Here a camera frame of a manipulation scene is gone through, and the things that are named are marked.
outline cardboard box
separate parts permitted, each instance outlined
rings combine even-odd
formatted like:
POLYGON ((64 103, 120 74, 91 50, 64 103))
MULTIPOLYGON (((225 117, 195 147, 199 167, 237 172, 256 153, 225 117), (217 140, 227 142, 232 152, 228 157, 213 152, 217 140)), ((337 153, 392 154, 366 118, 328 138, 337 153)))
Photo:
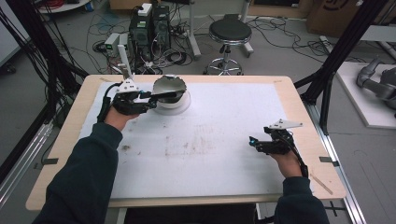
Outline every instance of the cardboard box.
MULTIPOLYGON (((391 9, 393 3, 394 3, 393 0, 389 0, 387 2, 387 4, 384 6, 384 8, 382 8, 381 12, 376 17, 375 24, 378 24, 379 22, 382 21, 383 17, 391 9)), ((393 10, 388 14, 388 16, 383 20, 382 24, 384 25, 390 23, 395 17, 396 17, 396 7, 394 7, 393 10)))
POLYGON ((340 37, 359 10, 356 2, 316 0, 306 19, 308 33, 340 37))
POLYGON ((312 0, 300 0, 297 7, 265 6, 254 4, 252 1, 248 15, 304 19, 311 11, 312 5, 312 0))
POLYGON ((111 9, 132 9, 141 7, 143 3, 151 3, 150 0, 110 0, 111 9))

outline wooden table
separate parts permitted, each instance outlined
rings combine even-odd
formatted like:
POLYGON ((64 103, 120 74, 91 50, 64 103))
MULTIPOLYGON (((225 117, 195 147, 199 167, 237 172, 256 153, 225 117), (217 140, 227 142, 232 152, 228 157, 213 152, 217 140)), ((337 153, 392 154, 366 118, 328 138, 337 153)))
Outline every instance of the wooden table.
MULTIPOLYGON (((135 76, 135 82, 154 82, 159 76, 135 76)), ((273 84, 279 100, 289 120, 304 124, 302 128, 293 129, 293 137, 298 143, 299 151, 304 162, 309 167, 309 178, 314 189, 314 195, 321 200, 342 199, 346 191, 338 174, 330 162, 321 162, 319 157, 328 157, 317 131, 308 113, 288 77, 267 76, 181 76, 186 83, 268 83, 273 84)), ((45 165, 30 197, 26 203, 29 210, 40 210, 45 202, 46 187, 52 178, 65 165, 78 140, 79 132, 86 115, 92 106, 93 99, 99 86, 103 82, 119 82, 122 76, 91 75, 86 77, 84 84, 71 108, 59 136, 49 154, 49 158, 59 158, 57 164, 45 165)), ((194 198, 166 198, 166 199, 128 199, 122 201, 111 200, 110 207, 177 205, 177 204, 208 204, 208 203, 260 203, 276 202, 279 194, 263 195, 235 195, 194 198)))

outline gray floor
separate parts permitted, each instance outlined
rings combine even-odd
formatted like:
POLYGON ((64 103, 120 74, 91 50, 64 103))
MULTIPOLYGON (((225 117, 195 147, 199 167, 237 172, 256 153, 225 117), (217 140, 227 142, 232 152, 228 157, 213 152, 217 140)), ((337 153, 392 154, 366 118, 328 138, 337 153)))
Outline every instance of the gray floor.
MULTIPOLYGON (((57 15, 60 30, 73 57, 90 74, 106 73, 105 57, 92 51, 94 42, 106 39, 108 26, 100 24, 113 24, 113 32, 122 32, 127 29, 128 20, 127 13, 115 13, 106 4, 91 13, 80 8, 57 15), (88 51, 97 62, 90 59, 84 51, 88 51)), ((210 20, 208 17, 197 18, 196 26, 210 20)), ((197 33, 207 34, 208 25, 209 23, 204 24, 197 33)), ((286 30, 298 34, 302 39, 300 45, 306 45, 307 41, 318 41, 318 35, 306 32, 304 21, 289 20, 286 30)), ((297 81, 320 68, 321 62, 290 48, 294 42, 293 37, 285 35, 281 30, 267 30, 263 33, 265 38, 258 31, 253 32, 250 44, 255 51, 249 58, 239 49, 232 50, 232 57, 243 65, 245 75, 288 76, 297 81), (274 47, 268 41, 288 48, 274 47)), ((330 38, 330 41, 335 44, 337 39, 330 38)), ((219 57, 220 45, 204 35, 198 35, 197 42, 203 54, 199 61, 193 61, 187 66, 171 66, 163 69, 163 73, 201 75, 205 66, 219 57)), ((326 59, 326 56, 316 56, 307 48, 298 50, 322 62, 326 59)), ((356 62, 352 58, 356 57, 369 62, 375 55, 380 55, 385 63, 395 63, 375 43, 363 41, 354 48, 348 59, 356 62)), ((45 104, 44 84, 28 59, 18 53, 11 61, 16 66, 17 73, 11 75, 2 71, 0 76, 0 162, 4 161, 45 104)), ((39 170, 34 169, 35 163, 40 161, 41 154, 50 146, 51 139, 58 131, 59 129, 53 131, 48 143, 43 146, 31 168, 0 210, 0 223, 29 223, 37 215, 37 212, 27 211, 24 205, 39 175, 39 170)), ((332 88, 329 133, 366 222, 396 223, 396 179, 393 177, 396 168, 396 131, 366 128, 337 78, 334 79, 332 88)), ((335 207, 344 207, 340 201, 332 203, 335 207)), ((271 216, 274 208, 274 203, 262 204, 262 214, 271 216)), ((117 212, 117 209, 109 209, 106 223, 115 223, 117 212)), ((328 210, 328 215, 331 223, 350 223, 345 211, 339 210, 335 214, 328 210)))

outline hand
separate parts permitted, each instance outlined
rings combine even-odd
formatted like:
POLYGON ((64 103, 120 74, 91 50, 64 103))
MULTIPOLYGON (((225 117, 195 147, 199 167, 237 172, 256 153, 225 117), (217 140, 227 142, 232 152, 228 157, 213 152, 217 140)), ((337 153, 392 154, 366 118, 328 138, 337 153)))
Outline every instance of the hand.
POLYGON ((137 117, 139 117, 138 114, 123 115, 123 114, 119 113, 116 110, 116 108, 111 106, 110 109, 108 110, 107 116, 105 118, 105 123, 115 127, 116 129, 120 130, 120 132, 121 132, 122 129, 125 127, 125 124, 128 120, 135 119, 137 117))
POLYGON ((303 176, 297 156, 292 151, 289 151, 285 155, 270 154, 270 156, 276 160, 280 173, 282 173, 285 178, 303 176))

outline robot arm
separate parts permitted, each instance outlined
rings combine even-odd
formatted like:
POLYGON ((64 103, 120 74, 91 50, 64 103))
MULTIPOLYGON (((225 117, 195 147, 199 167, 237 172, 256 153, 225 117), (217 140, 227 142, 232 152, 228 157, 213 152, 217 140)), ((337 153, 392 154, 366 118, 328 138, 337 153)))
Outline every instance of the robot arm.
POLYGON ((396 96, 396 86, 392 85, 393 81, 396 83, 396 68, 384 71, 379 83, 370 79, 380 63, 382 63, 381 60, 376 57, 367 66, 363 67, 358 74, 356 84, 361 88, 372 91, 381 100, 392 100, 396 96))

